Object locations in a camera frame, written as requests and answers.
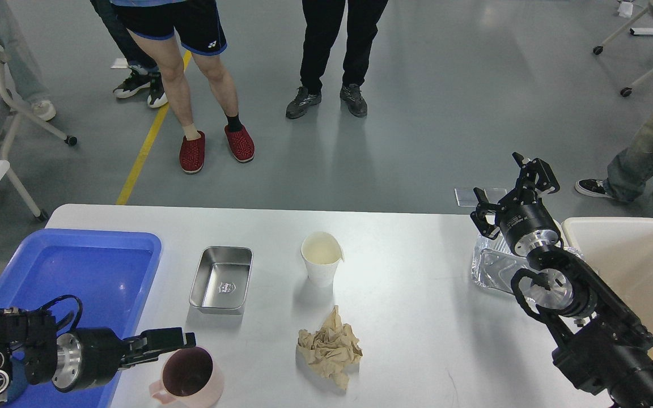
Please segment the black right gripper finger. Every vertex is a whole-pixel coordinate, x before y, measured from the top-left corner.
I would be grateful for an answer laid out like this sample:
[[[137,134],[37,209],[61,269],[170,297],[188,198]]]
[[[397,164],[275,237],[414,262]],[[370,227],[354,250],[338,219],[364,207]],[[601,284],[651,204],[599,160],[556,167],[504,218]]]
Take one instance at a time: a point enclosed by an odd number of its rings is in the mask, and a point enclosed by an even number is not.
[[[488,201],[487,194],[482,188],[473,188],[475,197],[477,198],[477,206],[471,212],[470,218],[474,222],[475,227],[479,230],[480,235],[490,240],[495,240],[500,234],[498,225],[488,222],[488,214],[500,214],[503,212],[503,205],[492,203]]]
[[[515,188],[511,191],[516,201],[541,201],[547,194],[560,190],[559,181],[549,163],[540,158],[525,158],[518,152],[514,152],[512,157],[520,167]]]

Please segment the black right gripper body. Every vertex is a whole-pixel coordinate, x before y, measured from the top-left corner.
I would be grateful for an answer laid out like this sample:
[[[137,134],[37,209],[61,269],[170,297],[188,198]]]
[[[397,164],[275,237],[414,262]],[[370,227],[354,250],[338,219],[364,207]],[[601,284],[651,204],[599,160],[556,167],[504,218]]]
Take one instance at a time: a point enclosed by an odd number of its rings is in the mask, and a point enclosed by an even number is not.
[[[561,240],[541,193],[508,193],[498,204],[497,225],[516,256],[526,257],[536,248],[555,246]]]

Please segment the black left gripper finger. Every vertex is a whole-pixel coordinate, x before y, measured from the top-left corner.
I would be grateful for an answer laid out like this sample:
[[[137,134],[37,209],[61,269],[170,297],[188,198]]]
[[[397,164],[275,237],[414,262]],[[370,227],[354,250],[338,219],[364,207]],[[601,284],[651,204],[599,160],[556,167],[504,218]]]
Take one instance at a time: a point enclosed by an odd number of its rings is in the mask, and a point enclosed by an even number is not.
[[[129,356],[159,356],[194,346],[194,333],[184,333],[182,328],[145,330],[129,338]]]
[[[138,364],[145,364],[158,361],[161,354],[168,353],[168,350],[129,350],[120,359],[118,370],[127,370]]]

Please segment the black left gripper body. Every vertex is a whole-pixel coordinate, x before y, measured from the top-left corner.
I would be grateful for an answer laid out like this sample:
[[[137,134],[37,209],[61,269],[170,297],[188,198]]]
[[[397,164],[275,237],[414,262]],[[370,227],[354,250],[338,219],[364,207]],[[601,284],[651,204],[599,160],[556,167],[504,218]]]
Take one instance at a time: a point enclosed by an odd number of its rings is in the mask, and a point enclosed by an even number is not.
[[[129,351],[110,328],[80,328],[59,335],[52,383],[59,392],[104,386],[120,369]]]

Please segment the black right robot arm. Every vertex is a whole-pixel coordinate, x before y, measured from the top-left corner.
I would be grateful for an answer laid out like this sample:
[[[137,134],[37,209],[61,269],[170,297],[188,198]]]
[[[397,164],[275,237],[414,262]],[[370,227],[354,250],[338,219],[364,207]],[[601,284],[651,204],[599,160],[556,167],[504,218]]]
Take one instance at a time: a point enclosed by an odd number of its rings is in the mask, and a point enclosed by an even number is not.
[[[544,324],[557,348],[553,364],[573,387],[607,392],[615,407],[653,407],[653,334],[577,253],[564,246],[542,197],[559,191],[549,163],[512,157],[515,187],[498,202],[474,188],[470,214],[480,235],[500,238],[504,291],[528,317]]]

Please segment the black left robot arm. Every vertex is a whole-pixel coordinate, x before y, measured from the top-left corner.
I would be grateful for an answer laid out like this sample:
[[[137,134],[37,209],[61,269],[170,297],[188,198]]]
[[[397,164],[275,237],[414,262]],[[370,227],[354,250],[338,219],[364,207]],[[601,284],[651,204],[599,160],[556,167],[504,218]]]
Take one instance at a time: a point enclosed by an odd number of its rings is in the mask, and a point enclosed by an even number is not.
[[[121,339],[110,328],[79,328],[83,305],[62,320],[51,307],[60,295],[34,310],[0,308],[0,401],[15,382],[11,356],[21,350],[23,369],[31,385],[50,382],[58,392],[97,388],[111,382],[122,370],[154,362],[161,354],[194,347],[194,333],[182,328],[146,330]]]

